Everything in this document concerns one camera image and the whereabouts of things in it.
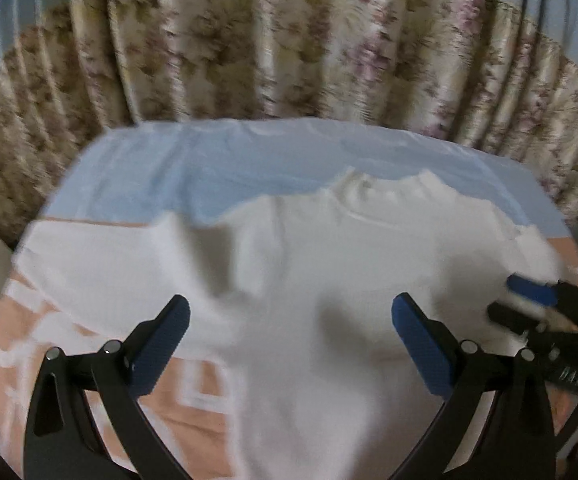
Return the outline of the light blue bed sheet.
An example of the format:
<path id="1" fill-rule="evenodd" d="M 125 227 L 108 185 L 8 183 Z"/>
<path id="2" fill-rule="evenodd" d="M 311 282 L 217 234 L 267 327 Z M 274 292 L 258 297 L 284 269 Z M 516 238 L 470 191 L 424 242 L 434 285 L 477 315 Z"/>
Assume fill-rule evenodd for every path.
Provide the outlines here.
<path id="1" fill-rule="evenodd" d="M 144 122 L 106 131 L 71 166 L 47 217 L 150 222 L 172 210 L 207 224 L 259 195 L 310 193 L 354 168 L 385 180 L 423 170 L 489 200 L 544 237 L 570 234 L 528 168 L 405 130 L 329 119 Z"/>

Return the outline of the floral beige curtain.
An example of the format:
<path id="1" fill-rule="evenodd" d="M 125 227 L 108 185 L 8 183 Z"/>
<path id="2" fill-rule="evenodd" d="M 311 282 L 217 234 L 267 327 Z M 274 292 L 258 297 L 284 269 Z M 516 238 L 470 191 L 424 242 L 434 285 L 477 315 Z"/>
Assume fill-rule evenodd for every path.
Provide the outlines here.
<path id="1" fill-rule="evenodd" d="M 107 129 L 321 117 L 530 166 L 578 217 L 578 0 L 0 0 L 0 239 Z"/>

